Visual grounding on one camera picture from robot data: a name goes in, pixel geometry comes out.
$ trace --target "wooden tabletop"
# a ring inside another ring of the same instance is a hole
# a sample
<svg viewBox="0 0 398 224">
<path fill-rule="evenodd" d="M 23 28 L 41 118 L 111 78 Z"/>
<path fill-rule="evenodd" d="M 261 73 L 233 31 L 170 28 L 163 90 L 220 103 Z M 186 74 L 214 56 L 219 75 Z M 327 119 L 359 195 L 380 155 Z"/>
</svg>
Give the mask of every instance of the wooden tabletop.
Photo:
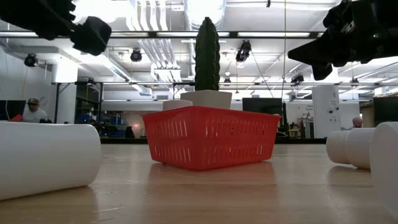
<svg viewBox="0 0 398 224">
<path fill-rule="evenodd" d="M 268 162 L 192 172 L 146 145 L 103 145 L 89 187 L 0 202 L 0 223 L 397 223 L 370 173 L 332 163 L 325 145 L 276 145 Z"/>
</svg>

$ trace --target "white pvc pipe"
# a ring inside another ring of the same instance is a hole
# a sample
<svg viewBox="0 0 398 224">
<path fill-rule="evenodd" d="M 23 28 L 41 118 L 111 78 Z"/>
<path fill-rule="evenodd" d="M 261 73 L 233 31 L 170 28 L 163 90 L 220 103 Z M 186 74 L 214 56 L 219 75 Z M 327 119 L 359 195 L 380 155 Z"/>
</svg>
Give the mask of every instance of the white pvc pipe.
<svg viewBox="0 0 398 224">
<path fill-rule="evenodd" d="M 91 184 L 101 143 L 91 125 L 0 123 L 0 200 Z"/>
<path fill-rule="evenodd" d="M 370 169 L 370 145 L 375 128 L 354 128 L 351 131 L 333 131 L 326 142 L 331 161 Z"/>
<path fill-rule="evenodd" d="M 349 163 L 362 169 L 370 169 L 370 146 L 375 128 L 354 128 L 348 135 L 345 153 Z"/>
<path fill-rule="evenodd" d="M 377 126 L 371 144 L 372 182 L 383 205 L 398 219 L 398 122 Z"/>
</svg>

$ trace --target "cactus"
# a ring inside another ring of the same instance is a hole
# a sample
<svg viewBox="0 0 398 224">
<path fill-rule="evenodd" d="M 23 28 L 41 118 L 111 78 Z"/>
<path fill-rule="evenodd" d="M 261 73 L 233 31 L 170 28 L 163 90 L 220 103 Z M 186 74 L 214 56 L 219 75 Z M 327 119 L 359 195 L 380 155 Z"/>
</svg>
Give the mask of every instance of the cactus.
<svg viewBox="0 0 398 224">
<path fill-rule="evenodd" d="M 216 26 L 206 17 L 199 28 L 195 46 L 195 91 L 219 90 L 220 43 Z"/>
</svg>

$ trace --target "white pillar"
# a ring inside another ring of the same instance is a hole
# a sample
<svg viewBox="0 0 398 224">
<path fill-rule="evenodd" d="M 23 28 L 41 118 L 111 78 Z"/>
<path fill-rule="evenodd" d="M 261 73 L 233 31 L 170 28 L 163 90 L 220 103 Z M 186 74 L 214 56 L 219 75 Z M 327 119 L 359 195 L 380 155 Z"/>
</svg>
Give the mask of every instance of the white pillar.
<svg viewBox="0 0 398 224">
<path fill-rule="evenodd" d="M 62 60 L 52 67 L 53 82 L 65 83 L 77 81 L 78 67 L 77 64 L 67 59 Z M 69 122 L 75 123 L 75 107 L 76 107 L 76 86 L 69 85 L 62 90 L 58 99 L 58 117 L 57 123 L 63 124 Z"/>
<path fill-rule="evenodd" d="M 315 138 L 325 138 L 332 131 L 341 131 L 338 87 L 315 86 L 312 94 Z"/>
</svg>

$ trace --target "red object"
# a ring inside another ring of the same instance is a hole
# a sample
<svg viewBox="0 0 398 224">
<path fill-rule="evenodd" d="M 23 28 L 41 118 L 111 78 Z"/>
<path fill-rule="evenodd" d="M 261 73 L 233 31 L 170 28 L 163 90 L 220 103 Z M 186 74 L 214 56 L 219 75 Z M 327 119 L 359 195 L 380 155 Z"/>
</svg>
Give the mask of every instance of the red object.
<svg viewBox="0 0 398 224">
<path fill-rule="evenodd" d="M 189 106 L 142 116 L 150 155 L 208 170 L 270 159 L 280 116 Z"/>
<path fill-rule="evenodd" d="M 9 120 L 10 122 L 20 122 L 22 121 L 22 116 L 19 114 L 15 117 L 13 117 L 12 119 Z"/>
</svg>

